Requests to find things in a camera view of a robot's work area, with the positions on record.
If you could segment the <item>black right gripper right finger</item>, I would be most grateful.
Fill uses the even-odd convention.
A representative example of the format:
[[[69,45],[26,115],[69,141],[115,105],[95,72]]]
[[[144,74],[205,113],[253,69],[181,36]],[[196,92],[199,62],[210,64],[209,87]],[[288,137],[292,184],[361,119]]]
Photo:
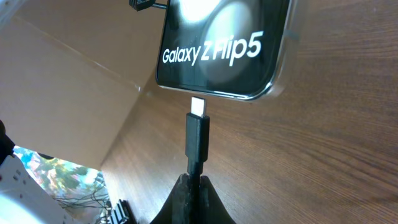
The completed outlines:
[[[199,218],[202,224],[235,224],[229,215],[211,180],[203,175],[200,179]]]

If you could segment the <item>black Galaxy flip phone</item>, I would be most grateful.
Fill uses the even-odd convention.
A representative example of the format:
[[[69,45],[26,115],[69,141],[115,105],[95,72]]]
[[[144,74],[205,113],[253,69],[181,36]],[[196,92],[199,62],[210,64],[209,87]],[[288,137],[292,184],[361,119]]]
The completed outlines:
[[[306,10],[301,0],[169,1],[156,83],[241,101],[278,95]]]

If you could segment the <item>white power strip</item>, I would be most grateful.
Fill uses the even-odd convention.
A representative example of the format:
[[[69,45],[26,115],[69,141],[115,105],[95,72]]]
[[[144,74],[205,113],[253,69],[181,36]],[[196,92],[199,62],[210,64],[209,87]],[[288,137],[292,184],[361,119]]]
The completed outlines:
[[[74,224],[70,216],[26,171],[21,160],[7,156],[1,164],[1,223]]]

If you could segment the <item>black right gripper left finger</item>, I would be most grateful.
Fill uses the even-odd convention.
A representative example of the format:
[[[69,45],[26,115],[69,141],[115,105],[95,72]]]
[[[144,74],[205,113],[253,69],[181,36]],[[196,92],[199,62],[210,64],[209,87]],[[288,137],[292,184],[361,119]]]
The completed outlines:
[[[190,176],[181,174],[151,224],[188,224],[192,210]]]

